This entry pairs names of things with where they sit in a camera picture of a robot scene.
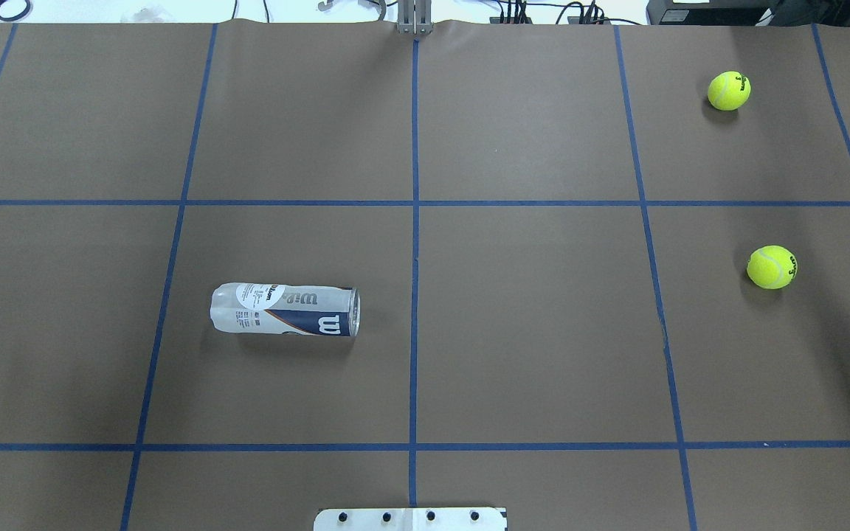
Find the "clear Wilson tennis ball can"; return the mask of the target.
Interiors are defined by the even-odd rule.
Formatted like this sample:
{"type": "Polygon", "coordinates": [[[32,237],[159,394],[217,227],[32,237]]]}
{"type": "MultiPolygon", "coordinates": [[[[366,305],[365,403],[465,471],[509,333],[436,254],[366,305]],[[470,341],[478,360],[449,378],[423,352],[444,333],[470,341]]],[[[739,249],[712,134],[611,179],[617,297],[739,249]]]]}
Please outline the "clear Wilson tennis ball can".
{"type": "Polygon", "coordinates": [[[210,321],[224,333],[355,337],[361,319],[353,287],[231,282],[210,298],[210,321]]]}

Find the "yellow tennis ball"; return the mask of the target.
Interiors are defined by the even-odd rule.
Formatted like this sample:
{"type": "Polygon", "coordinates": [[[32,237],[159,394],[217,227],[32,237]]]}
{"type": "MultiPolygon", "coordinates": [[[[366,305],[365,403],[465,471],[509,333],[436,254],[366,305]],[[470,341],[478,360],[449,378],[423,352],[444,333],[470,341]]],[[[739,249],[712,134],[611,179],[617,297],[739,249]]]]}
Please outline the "yellow tennis ball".
{"type": "Polygon", "coordinates": [[[798,260],[783,246],[760,246],[749,256],[745,271],[747,277],[762,289],[782,289],[795,279],[798,260]]]}
{"type": "Polygon", "coordinates": [[[750,98],[751,81],[736,71],[722,72],[708,85],[706,97],[715,110],[736,111],[750,98]]]}

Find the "black device on desk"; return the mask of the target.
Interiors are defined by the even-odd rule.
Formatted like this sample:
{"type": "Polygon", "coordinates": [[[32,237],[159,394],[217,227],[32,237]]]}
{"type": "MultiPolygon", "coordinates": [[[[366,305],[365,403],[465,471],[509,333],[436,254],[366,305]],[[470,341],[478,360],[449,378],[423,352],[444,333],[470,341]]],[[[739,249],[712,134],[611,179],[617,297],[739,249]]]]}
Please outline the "black device on desk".
{"type": "Polygon", "coordinates": [[[772,1],[648,1],[652,26],[755,26],[772,1]]]}

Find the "blue tape roll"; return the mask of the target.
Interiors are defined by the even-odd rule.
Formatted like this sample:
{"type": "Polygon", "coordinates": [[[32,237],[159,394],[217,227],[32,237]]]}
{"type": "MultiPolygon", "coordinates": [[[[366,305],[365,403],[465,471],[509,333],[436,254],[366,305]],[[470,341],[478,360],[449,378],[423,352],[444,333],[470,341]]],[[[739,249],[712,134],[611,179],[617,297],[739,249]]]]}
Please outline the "blue tape roll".
{"type": "Polygon", "coordinates": [[[15,23],[26,19],[33,7],[34,2],[31,0],[0,0],[0,21],[15,23]]]}

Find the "aluminium frame post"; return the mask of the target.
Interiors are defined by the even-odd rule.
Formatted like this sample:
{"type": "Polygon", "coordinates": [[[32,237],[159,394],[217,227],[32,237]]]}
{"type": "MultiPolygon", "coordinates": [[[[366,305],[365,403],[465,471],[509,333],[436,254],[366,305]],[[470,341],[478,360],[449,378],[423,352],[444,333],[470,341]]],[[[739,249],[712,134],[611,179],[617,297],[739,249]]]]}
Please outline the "aluminium frame post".
{"type": "Polygon", "coordinates": [[[397,31],[401,35],[424,36],[432,33],[431,0],[397,1],[397,31]]]}

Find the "white metal base plate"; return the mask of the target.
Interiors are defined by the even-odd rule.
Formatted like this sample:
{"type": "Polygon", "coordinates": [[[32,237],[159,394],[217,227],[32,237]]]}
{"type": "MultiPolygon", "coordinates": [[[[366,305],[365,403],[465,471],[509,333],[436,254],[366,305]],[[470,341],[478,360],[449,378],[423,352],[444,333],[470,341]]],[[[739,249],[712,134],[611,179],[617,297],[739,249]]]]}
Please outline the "white metal base plate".
{"type": "Polygon", "coordinates": [[[379,507],[328,508],[314,530],[507,530],[505,508],[379,507]]]}

